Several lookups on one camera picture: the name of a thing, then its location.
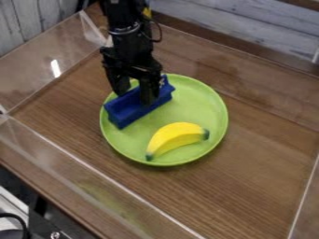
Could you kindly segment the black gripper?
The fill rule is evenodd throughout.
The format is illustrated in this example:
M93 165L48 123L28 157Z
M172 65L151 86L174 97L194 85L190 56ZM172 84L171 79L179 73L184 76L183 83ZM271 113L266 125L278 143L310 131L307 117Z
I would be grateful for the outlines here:
M108 44L100 48L103 67L112 91L123 96L131 88L129 78L140 79L140 102L152 105L160 95L162 64L155 59L150 24L108 28Z

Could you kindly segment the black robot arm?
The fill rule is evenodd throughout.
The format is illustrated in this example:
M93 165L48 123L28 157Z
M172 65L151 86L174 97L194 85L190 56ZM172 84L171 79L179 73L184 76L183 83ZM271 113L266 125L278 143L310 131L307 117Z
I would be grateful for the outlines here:
M140 83L140 102L151 105L160 95L162 64L152 55L151 9L145 0L99 0L107 17L111 44L100 48L103 67L113 92L124 96L129 78Z

